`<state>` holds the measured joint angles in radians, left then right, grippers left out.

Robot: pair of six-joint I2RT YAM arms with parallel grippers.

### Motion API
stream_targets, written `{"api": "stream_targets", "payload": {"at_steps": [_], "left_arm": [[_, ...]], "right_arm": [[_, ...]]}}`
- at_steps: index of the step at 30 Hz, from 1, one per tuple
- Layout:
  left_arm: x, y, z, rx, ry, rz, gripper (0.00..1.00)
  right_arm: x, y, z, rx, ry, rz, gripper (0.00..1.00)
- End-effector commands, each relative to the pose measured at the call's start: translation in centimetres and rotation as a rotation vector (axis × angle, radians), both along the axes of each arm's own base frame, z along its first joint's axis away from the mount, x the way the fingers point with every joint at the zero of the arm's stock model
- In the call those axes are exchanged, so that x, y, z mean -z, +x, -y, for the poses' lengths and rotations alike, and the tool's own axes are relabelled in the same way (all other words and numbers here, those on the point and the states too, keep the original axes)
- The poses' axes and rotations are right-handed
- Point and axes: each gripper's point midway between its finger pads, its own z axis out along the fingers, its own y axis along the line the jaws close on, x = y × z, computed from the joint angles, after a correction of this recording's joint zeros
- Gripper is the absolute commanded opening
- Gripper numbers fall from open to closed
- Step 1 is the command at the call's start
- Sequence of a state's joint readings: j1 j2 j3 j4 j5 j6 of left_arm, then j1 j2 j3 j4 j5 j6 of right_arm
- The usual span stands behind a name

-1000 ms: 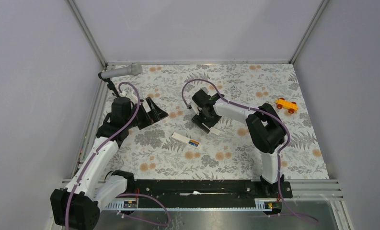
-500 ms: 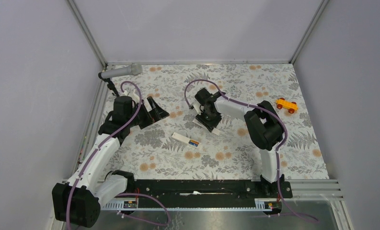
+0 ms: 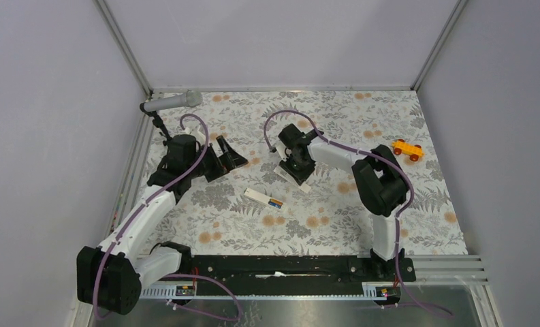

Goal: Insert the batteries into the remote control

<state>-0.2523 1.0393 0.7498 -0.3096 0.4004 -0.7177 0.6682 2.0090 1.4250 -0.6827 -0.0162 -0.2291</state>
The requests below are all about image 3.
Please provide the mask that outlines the white remote control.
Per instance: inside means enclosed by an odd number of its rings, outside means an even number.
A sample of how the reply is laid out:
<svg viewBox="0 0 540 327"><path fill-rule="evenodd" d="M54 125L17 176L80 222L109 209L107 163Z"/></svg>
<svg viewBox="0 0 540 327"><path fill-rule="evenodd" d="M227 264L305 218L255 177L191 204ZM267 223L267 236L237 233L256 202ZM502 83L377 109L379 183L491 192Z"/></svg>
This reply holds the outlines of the white remote control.
<svg viewBox="0 0 540 327"><path fill-rule="evenodd" d="M281 208L276 208L276 207L274 207L273 205L271 205L271 204L269 203L269 199L270 199L270 198L273 198L273 197L268 196L268 195L266 195L266 194L264 194L264 193L255 191L255 190L253 190L253 189L251 189L251 188L246 188L245 191L244 191L244 195L245 195L248 199L254 200L254 201L256 201L256 202L259 202L260 204L263 204L263 205L266 205L266 206L268 206L268 207L274 208L274 209L276 209L276 210L278 210L278 211L282 211L282 210L285 208L285 203L284 203L283 201L279 200L279 201L281 201L281 202L283 203L283 205L282 205Z"/></svg>

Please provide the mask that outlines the blue battery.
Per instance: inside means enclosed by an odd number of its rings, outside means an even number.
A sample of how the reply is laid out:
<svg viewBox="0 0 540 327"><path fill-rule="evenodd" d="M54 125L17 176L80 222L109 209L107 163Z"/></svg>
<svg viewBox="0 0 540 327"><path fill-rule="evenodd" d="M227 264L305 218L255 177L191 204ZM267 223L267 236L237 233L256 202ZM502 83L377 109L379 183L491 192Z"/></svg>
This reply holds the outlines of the blue battery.
<svg viewBox="0 0 540 327"><path fill-rule="evenodd" d="M274 201L272 201L270 204L273 205L276 208L281 208L282 205L283 205L282 202L274 202Z"/></svg>

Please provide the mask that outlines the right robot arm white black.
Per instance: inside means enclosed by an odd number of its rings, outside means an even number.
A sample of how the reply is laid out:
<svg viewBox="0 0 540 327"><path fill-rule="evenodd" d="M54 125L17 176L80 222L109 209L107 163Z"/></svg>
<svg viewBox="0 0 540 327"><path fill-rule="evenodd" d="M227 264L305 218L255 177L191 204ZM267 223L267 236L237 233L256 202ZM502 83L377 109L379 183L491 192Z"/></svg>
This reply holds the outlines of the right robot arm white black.
<svg viewBox="0 0 540 327"><path fill-rule="evenodd" d="M411 185L390 148L380 145L371 151L324 140L318 131L304 133L295 125L286 126L279 134L276 150L281 156L279 166L294 183L303 185L318 163L343 170L353 176L360 200L374 215L371 263L373 275L391 279L398 272L396 261L396 221L392 212L406 202Z"/></svg>

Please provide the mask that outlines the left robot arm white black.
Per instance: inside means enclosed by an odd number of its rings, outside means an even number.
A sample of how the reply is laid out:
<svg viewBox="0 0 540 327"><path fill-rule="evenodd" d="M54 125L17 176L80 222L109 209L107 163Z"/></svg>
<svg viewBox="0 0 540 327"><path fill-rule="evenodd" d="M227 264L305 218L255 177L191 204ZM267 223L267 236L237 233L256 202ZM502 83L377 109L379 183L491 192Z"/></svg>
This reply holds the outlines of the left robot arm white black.
<svg viewBox="0 0 540 327"><path fill-rule="evenodd" d="M140 250L149 235L189 190L195 178L208 182L247 164L225 140L217 137L222 154L190 134L165 142L167 151L150 175L145 194L117 229L97 247L83 247L76 258L76 292L80 302L126 315L142 290L172 275L183 280L194 272L191 249L167 241L145 258Z"/></svg>

